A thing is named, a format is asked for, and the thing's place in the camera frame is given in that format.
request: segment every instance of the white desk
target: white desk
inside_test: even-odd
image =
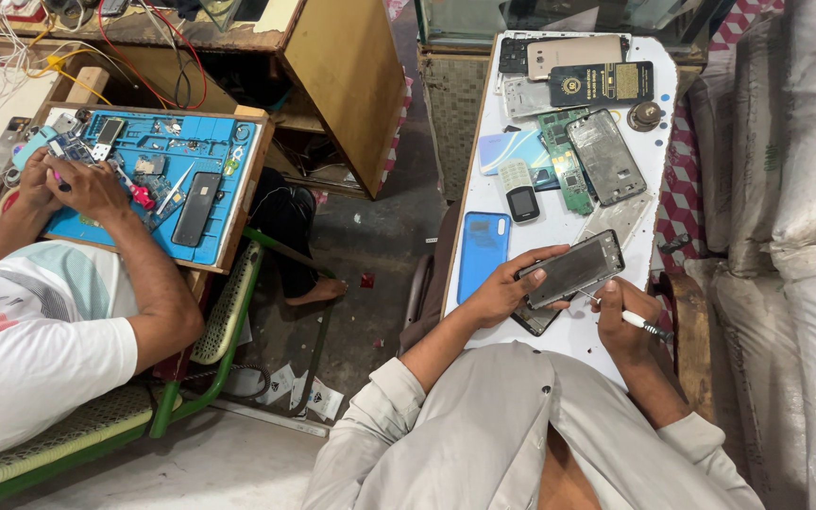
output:
[[[484,96],[480,121],[477,126],[477,139],[488,134],[502,133],[502,129],[511,124],[521,129],[538,129],[537,116],[511,118],[505,113],[502,96],[495,94],[499,73],[499,52],[502,39],[507,35],[527,34],[528,37],[544,36],[577,36],[589,34],[547,33],[506,31],[497,37],[493,50],[491,69],[487,77],[487,90]],[[626,269],[619,275],[635,285],[646,288],[650,276],[650,259],[654,251],[654,225],[657,208],[659,206],[660,183],[663,179],[663,164],[666,150],[670,144],[672,130],[672,116],[675,106],[675,89],[678,85],[678,75],[675,64],[669,54],[663,50],[663,45],[651,37],[632,37],[631,49],[628,55],[629,62],[651,61],[654,63],[654,101],[663,110],[663,118],[659,127],[647,133],[639,133],[629,127],[626,117],[628,107],[607,108],[617,111],[619,131],[629,151],[635,158],[638,168],[647,182],[647,189],[655,197],[648,207],[641,225],[635,230],[635,235],[623,252]],[[481,163],[477,154],[477,144],[471,153],[471,166],[468,180],[465,183],[464,203],[461,217],[467,212],[508,213],[505,193],[498,185],[497,176],[488,176],[481,173]],[[569,212],[562,200],[561,191],[541,191],[537,193],[540,206],[539,218],[524,225],[513,224],[509,234],[509,259],[517,257],[528,249],[549,246],[553,244],[572,244],[578,232],[584,226],[585,217]],[[452,262],[449,284],[446,290],[445,313],[454,310],[458,303],[459,260],[462,241],[463,221],[459,220],[459,230],[455,249],[452,252]],[[613,364],[600,344],[596,334],[597,315],[590,312],[587,306],[588,299],[580,294],[572,301],[570,309],[563,311],[560,317],[553,321],[550,327],[540,337],[534,337],[524,330],[515,320],[509,318],[499,326],[475,333],[466,348],[483,347],[493,343],[511,342],[518,340],[526,342],[540,350],[551,350],[576,357],[588,365],[594,366],[601,373],[622,385],[616,366]]]

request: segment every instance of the white t-shirt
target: white t-shirt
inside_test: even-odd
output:
[[[134,375],[136,314],[114,253],[53,240],[0,261],[0,451]]]

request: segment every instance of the phone keypad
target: phone keypad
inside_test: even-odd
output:
[[[522,158],[512,158],[503,161],[497,173],[502,179],[502,185],[506,191],[518,188],[519,186],[531,186],[530,173],[527,171],[527,163]]]

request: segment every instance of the green metal chair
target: green metal chair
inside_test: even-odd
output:
[[[148,425],[150,437],[162,437],[170,423],[200,411],[215,400],[232,368],[264,248],[275,249],[334,278],[329,270],[255,229],[245,227],[244,236],[249,244],[229,274],[229,281],[190,356],[192,361],[205,365],[220,363],[207,391],[197,399],[183,401],[178,393],[180,380],[166,382],[163,388],[154,389],[153,394],[142,385],[129,383],[91,400],[42,434],[0,453],[0,501],[130,443],[146,434]],[[319,364],[331,313],[332,301],[323,313],[308,380]],[[294,416],[302,410],[310,390],[305,386],[301,404],[279,414]],[[153,400],[159,401],[155,410]]]

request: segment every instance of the red cable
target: red cable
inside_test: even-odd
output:
[[[105,2],[105,0],[100,0],[100,5],[96,9],[96,19],[99,21],[100,34],[102,34],[103,40],[106,40],[109,47],[112,48],[113,50],[115,50],[115,52],[119,53],[119,55],[121,55],[121,58],[124,59],[126,64],[128,64],[128,67],[130,67],[130,70],[134,73],[134,75],[136,75],[138,78],[140,78],[142,83],[144,84],[144,86],[146,86],[148,89],[150,89],[150,92],[152,92],[154,95],[156,95],[156,97],[162,99],[163,101],[167,102],[168,104],[171,104],[172,106],[176,106],[177,108],[181,108],[182,110],[184,110],[184,109],[193,110],[195,108],[198,108],[207,99],[207,74],[203,70],[203,64],[200,64],[200,57],[198,57],[198,55],[197,55],[197,50],[195,50],[194,46],[191,45],[191,43],[185,38],[185,36],[182,35],[181,32],[179,32],[179,30],[175,28],[175,25],[169,23],[169,20],[167,20],[162,15],[162,13],[159,10],[157,10],[156,7],[153,6],[153,4],[151,4],[147,0],[141,0],[141,1],[144,4],[146,4],[147,6],[150,6],[150,8],[153,9],[153,12],[156,13],[156,16],[162,18],[162,20],[166,22],[166,25],[172,27],[172,30],[175,31],[175,33],[179,35],[178,37],[180,37],[181,40],[183,40],[184,43],[187,44],[187,47],[190,48],[190,52],[194,53],[194,59],[197,60],[197,65],[200,68],[200,76],[203,77],[203,97],[200,98],[200,102],[198,102],[194,106],[188,106],[188,107],[180,106],[180,105],[175,104],[174,102],[162,97],[158,92],[153,90],[153,87],[151,87],[150,84],[147,83],[147,80],[145,80],[143,78],[143,76],[141,76],[141,74],[137,72],[137,68],[134,67],[134,64],[130,63],[130,60],[128,60],[128,57],[125,56],[125,54],[123,52],[120,52],[119,49],[115,47],[115,44],[112,44],[112,41],[110,41],[109,38],[107,37],[106,30],[104,30],[102,28],[102,4]]]

